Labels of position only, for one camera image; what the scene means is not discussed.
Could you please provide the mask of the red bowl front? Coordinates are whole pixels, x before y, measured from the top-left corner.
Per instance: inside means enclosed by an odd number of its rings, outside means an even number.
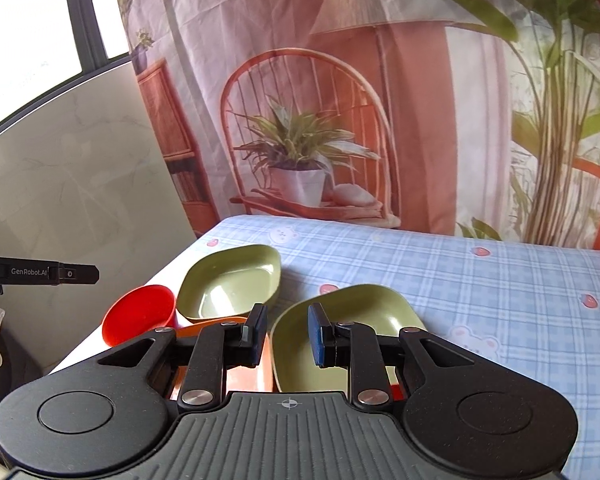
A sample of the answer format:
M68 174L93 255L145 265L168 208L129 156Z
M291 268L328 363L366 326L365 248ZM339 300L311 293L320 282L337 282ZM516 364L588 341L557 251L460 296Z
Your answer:
M392 394L393 400L403 401L406 399L405 392L399 384L391 384L390 389L391 389L391 394Z

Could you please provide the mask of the red bowl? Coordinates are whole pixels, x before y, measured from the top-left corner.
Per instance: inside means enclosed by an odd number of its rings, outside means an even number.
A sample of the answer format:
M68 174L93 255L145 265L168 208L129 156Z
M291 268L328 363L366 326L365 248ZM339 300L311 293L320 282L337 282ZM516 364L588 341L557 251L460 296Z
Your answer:
M102 319L102 339L109 347L155 328L176 326L176 299L163 285L144 285L127 292Z
M393 400L403 401L406 399L405 392L399 384L391 384L390 389L391 389L391 394L392 394Z

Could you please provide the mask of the green dish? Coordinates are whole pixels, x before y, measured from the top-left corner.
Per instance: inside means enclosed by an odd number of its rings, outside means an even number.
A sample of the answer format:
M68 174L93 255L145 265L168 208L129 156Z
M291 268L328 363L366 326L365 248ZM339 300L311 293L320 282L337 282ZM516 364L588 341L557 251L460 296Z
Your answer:
M343 368L323 370L314 364L308 335L308 309L314 302L332 321L362 323L378 335L396 336L403 327L425 327L407 300L385 286L353 285L300 301L272 326L272 362L280 392L348 391Z
M255 304L274 304L281 277L282 259L271 246L220 250L188 270L176 297L176 308L190 322L247 315Z

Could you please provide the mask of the blue plaid tablecloth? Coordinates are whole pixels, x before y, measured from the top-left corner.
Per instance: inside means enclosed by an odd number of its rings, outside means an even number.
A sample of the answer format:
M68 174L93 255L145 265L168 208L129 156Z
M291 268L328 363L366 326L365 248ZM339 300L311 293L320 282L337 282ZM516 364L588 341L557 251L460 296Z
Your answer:
M377 284L425 326L544 382L576 409L571 479L600 479L600 251L503 243L298 218L225 219L154 276L178 289L204 256L267 244L282 258L278 306Z

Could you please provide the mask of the printed room backdrop cloth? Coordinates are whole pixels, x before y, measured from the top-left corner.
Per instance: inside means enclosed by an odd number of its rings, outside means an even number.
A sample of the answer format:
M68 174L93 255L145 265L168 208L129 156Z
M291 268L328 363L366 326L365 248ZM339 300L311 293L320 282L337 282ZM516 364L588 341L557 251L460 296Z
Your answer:
M190 226L600 250L600 0L118 0Z

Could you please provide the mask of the dark window frame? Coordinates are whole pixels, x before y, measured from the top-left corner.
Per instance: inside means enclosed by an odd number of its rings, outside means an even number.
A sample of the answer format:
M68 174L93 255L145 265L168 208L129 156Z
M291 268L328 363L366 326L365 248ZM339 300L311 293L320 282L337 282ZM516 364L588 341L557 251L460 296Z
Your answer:
M116 0L0 0L0 132L127 53Z

